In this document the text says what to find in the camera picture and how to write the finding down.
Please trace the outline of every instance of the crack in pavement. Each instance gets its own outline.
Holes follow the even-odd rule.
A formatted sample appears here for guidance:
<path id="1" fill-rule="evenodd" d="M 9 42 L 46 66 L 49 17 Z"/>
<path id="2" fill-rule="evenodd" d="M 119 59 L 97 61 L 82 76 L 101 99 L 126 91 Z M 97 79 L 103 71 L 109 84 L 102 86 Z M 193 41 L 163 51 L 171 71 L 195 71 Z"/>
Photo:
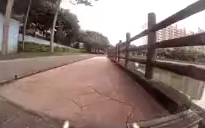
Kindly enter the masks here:
<path id="1" fill-rule="evenodd" d="M 106 95 L 102 94 L 101 92 L 99 92 L 98 90 L 96 90 L 95 88 L 93 88 L 93 87 L 91 87 L 91 86 L 88 86 L 88 87 L 92 88 L 92 89 L 93 89 L 94 91 L 96 91 L 98 94 L 100 94 L 100 95 L 102 95 L 102 96 L 104 96 L 104 97 L 107 97 L 107 98 L 110 99 L 110 100 L 114 100 L 114 101 L 116 101 L 116 102 L 119 102 L 119 103 L 125 104 L 125 105 L 127 105 L 127 106 L 134 107 L 133 105 L 128 104 L 128 103 L 126 103 L 126 102 L 123 102 L 123 101 L 120 101 L 120 100 L 114 99 L 114 98 L 112 98 L 112 97 L 106 96 Z"/>

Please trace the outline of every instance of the road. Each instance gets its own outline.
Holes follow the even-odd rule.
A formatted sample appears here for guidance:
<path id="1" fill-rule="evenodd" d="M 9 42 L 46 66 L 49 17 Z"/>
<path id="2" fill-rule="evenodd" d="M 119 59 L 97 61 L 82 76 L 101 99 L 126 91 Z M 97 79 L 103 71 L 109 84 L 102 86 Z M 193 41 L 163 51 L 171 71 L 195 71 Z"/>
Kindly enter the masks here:
<path id="1" fill-rule="evenodd" d="M 143 88 L 106 57 L 35 74 L 0 88 L 0 96 L 75 127 L 125 127 L 167 115 Z"/>

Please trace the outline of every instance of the white sky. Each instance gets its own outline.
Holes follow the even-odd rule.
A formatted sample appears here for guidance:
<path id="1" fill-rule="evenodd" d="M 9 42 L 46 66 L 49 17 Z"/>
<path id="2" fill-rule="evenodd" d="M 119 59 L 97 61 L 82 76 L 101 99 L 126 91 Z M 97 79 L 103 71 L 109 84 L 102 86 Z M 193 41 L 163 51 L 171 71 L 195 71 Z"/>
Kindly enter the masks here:
<path id="1" fill-rule="evenodd" d="M 119 40 L 125 40 L 126 32 L 130 32 L 132 36 L 140 33 L 149 12 L 154 12 L 159 22 L 195 1 L 197 0 L 99 0 L 93 2 L 93 7 L 86 7 L 71 5 L 68 0 L 63 0 L 61 6 L 78 16 L 82 29 L 98 31 L 107 36 L 111 44 L 116 44 Z M 198 27 L 205 29 L 205 11 L 178 24 L 187 30 L 197 31 Z"/>

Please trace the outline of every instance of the wooden railing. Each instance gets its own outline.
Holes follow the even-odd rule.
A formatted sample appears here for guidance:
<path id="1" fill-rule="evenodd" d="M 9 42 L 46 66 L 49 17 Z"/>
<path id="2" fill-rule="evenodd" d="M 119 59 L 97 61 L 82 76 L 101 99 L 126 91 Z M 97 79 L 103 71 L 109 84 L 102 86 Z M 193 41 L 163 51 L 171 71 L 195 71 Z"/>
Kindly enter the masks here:
<path id="1" fill-rule="evenodd" d="M 203 10 L 205 10 L 205 0 L 199 0 L 187 6 L 185 9 L 166 18 L 160 23 L 156 23 L 156 15 L 154 13 L 149 13 L 148 29 L 142 31 L 132 38 L 130 37 L 130 33 L 126 33 L 126 41 L 119 41 L 115 48 L 112 48 L 108 51 L 108 57 L 118 64 L 120 64 L 121 59 L 124 59 L 125 68 L 128 68 L 129 61 L 145 64 L 146 70 L 145 78 L 143 78 L 144 80 L 152 79 L 153 68 L 157 67 L 183 76 L 188 76 L 197 80 L 205 81 L 205 66 L 199 66 L 191 63 L 158 61 L 155 59 L 156 49 L 205 45 L 205 32 L 201 34 L 156 42 L 156 31 L 161 30 L 173 23 L 183 20 Z M 146 45 L 130 48 L 130 43 L 132 41 L 135 41 L 144 36 L 148 36 L 148 43 Z M 130 56 L 130 52 L 141 50 L 147 50 L 147 56 L 145 59 Z"/>

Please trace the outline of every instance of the building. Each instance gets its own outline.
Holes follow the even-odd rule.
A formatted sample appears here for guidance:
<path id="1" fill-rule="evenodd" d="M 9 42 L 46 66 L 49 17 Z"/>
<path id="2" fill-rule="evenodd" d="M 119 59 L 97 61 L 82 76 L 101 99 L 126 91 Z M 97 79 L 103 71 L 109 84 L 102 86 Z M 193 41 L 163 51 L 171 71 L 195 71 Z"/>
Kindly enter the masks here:
<path id="1" fill-rule="evenodd" d="M 177 24 L 170 25 L 157 32 L 157 42 L 186 36 L 185 29 L 179 29 Z"/>

